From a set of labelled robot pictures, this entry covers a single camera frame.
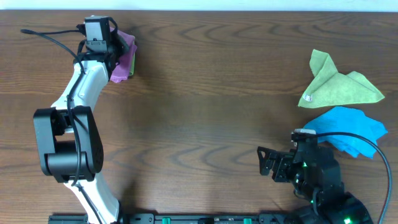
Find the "purple microfiber cloth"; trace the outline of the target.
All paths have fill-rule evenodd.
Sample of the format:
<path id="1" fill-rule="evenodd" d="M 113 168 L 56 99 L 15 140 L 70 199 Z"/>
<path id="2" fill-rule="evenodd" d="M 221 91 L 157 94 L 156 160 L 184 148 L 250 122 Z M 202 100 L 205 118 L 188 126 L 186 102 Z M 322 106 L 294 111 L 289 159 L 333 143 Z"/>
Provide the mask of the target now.
<path id="1" fill-rule="evenodd" d="M 120 68 L 129 70 L 133 65 L 136 51 L 135 37 L 111 27 L 111 45 Z"/>

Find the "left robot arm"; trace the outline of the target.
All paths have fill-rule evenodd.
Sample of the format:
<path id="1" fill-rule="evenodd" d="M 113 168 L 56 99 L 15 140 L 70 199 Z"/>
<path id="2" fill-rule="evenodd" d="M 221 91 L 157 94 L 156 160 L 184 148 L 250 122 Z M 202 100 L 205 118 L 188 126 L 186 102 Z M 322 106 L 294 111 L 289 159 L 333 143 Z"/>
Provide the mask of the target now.
<path id="1" fill-rule="evenodd" d="M 85 39 L 71 53 L 71 80 L 51 107 L 33 116 L 40 167 L 78 198 L 86 211 L 82 223 L 128 223 L 101 173 L 104 151 L 93 110 L 129 46 L 109 16 L 86 17 L 77 31 Z"/>

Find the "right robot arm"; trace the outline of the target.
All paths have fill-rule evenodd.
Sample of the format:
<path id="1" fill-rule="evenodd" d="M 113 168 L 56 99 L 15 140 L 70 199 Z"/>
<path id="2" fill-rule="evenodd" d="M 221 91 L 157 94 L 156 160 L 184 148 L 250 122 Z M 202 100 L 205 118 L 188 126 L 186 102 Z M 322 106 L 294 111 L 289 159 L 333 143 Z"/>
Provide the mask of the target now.
<path id="1" fill-rule="evenodd" d="M 284 218 L 284 223 L 372 223 L 363 203 L 345 190 L 333 150 L 317 138 L 294 137 L 294 149 L 280 152 L 257 148 L 259 172 L 274 182 L 290 182 L 294 194 L 310 203 Z"/>

